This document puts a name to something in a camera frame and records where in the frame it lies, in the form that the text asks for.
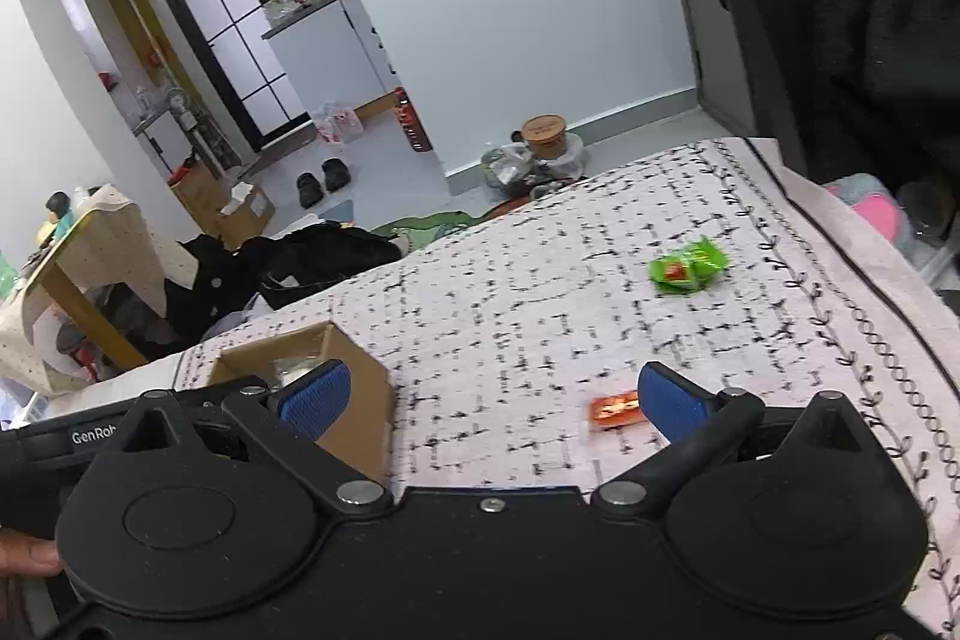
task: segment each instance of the pink object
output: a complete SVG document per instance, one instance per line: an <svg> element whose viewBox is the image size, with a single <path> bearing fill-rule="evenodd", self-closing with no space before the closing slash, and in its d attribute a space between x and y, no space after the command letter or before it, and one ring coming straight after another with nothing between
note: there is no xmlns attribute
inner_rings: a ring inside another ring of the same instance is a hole
<svg viewBox="0 0 960 640"><path fill-rule="evenodd" d="M901 214L896 204L891 204L886 196L871 194L853 207L853 212L870 223L888 242L896 239L896 229L899 227Z"/></svg>

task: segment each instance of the cardboard box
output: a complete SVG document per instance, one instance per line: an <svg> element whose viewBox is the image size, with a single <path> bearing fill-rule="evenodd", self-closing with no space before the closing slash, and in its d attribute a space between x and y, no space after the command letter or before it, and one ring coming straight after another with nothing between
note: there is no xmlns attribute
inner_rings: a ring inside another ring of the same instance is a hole
<svg viewBox="0 0 960 640"><path fill-rule="evenodd" d="M263 193L263 189L254 185L241 204L231 215L219 214L219 236L227 250L236 250L252 237L259 237L277 211L274 204Z"/></svg>
<svg viewBox="0 0 960 640"><path fill-rule="evenodd" d="M329 359L342 360L350 371L347 410L317 444L371 480L383 482L390 461L394 389L386 368L335 324L321 323L224 351L210 370L206 384L212 386L251 375L277 381L275 360L314 356L318 357L318 364Z"/></svg>
<svg viewBox="0 0 960 640"><path fill-rule="evenodd" d="M203 163L198 162L170 190L174 191L174 196L200 226L200 231L210 237L219 237L223 218L220 210L229 202L229 196Z"/></svg>

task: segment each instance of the kitchen counter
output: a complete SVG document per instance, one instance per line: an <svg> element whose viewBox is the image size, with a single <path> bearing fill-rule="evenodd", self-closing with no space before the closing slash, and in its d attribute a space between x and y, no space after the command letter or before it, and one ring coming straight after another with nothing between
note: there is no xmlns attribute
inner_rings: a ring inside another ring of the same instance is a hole
<svg viewBox="0 0 960 640"><path fill-rule="evenodd" d="M282 20L282 22L277 23L273 28L267 31L261 38L263 40L267 40L274 36L277 36L277 34L280 33L280 31L285 31L287 28L290 28L291 25L294 25L295 23L299 23L301 20L304 20L305 18L310 17L310 15L312 15L314 12L319 12L320 9L323 9L325 6L330 6L330 4L334 4L336 1L339 1L339 0L321 0L321 1L318 1L316 4L309 4L308 6L304 6L303 9L299 9L298 11L294 12L292 15L288 15L287 17L285 17Z"/></svg>

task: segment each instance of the screw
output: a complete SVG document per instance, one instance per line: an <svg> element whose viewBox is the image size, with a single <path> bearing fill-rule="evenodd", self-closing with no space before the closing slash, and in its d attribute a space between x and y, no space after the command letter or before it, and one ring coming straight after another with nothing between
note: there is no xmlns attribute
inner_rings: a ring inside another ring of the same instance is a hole
<svg viewBox="0 0 960 640"><path fill-rule="evenodd" d="M614 480L600 486L600 499L619 507L640 504L646 496L647 489L632 480Z"/></svg>
<svg viewBox="0 0 960 640"><path fill-rule="evenodd" d="M383 496L383 486L372 480L352 480L337 489L337 498L344 504L373 504Z"/></svg>
<svg viewBox="0 0 960 640"><path fill-rule="evenodd" d="M507 509L507 503L499 497L488 497L480 501L480 509L484 512L503 512Z"/></svg>

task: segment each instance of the wooden table leg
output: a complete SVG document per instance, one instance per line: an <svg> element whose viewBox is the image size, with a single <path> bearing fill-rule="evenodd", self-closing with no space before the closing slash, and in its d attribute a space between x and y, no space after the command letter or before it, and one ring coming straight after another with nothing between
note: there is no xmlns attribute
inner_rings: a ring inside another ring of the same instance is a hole
<svg viewBox="0 0 960 640"><path fill-rule="evenodd" d="M86 300L85 295L71 282L56 263L50 263L37 280L51 298L61 306L86 337L97 345L115 365L123 370L146 365L140 351L113 328L113 324Z"/></svg>

